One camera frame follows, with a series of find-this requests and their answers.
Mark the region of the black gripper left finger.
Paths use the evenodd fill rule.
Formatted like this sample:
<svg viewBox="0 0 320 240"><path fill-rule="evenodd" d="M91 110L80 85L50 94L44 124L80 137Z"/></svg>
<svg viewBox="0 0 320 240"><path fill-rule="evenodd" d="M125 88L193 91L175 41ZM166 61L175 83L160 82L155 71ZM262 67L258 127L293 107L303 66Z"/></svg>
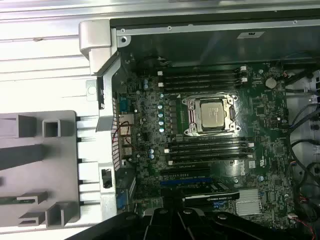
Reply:
<svg viewBox="0 0 320 240"><path fill-rule="evenodd" d="M178 210L176 197L165 197L163 207L150 208L143 216L123 212L86 230L69 240L169 240L174 215Z"/></svg>

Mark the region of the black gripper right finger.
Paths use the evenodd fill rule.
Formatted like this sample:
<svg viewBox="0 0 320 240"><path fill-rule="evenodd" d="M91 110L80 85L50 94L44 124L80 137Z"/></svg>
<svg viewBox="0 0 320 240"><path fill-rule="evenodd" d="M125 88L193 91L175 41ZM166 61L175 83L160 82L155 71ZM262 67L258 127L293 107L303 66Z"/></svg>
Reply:
<svg viewBox="0 0 320 240"><path fill-rule="evenodd" d="M181 224L192 240L314 240L316 233L311 226L297 217L292 220L309 228L310 233L300 228L276 229L262 226L228 211L221 210L221 202L213 197L186 199L179 210Z"/></svg>

